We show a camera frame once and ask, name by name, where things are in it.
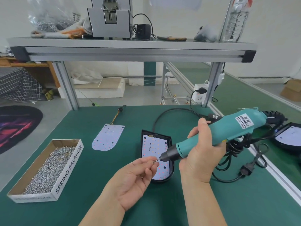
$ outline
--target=person's left hand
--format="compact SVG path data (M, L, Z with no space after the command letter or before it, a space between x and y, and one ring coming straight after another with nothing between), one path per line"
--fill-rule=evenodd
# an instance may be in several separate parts
M139 158L119 169L101 195L113 195L125 211L143 196L159 166L155 156Z

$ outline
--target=black power adapter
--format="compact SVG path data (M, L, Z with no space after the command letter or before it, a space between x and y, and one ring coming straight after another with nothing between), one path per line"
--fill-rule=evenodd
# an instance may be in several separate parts
M137 24L135 33L137 39L148 40L151 38L151 25Z

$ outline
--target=green pillar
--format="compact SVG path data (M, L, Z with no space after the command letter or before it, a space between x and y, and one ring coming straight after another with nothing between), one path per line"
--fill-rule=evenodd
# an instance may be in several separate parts
M156 75L156 62L144 62L143 75ZM153 77L144 77L145 86L155 86L156 78Z

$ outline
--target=fingernail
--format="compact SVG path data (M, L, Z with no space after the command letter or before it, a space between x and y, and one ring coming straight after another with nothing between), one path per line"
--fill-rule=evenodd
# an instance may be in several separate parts
M205 118L201 118L201 119L200 119L200 123L201 123L201 124L206 124L206 123L207 123L207 122L206 122L206 119L205 119Z

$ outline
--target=electric screwdriver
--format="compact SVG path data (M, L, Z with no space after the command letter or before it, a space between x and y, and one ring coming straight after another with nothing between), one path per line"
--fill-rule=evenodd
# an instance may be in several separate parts
M222 117L220 120L209 124L212 134L212 145L215 146L225 140L252 133L254 129L265 125L267 116L258 111L258 108L247 108L237 113ZM199 135L177 143L162 153L158 160L167 162L176 161L188 156L190 150L197 145Z

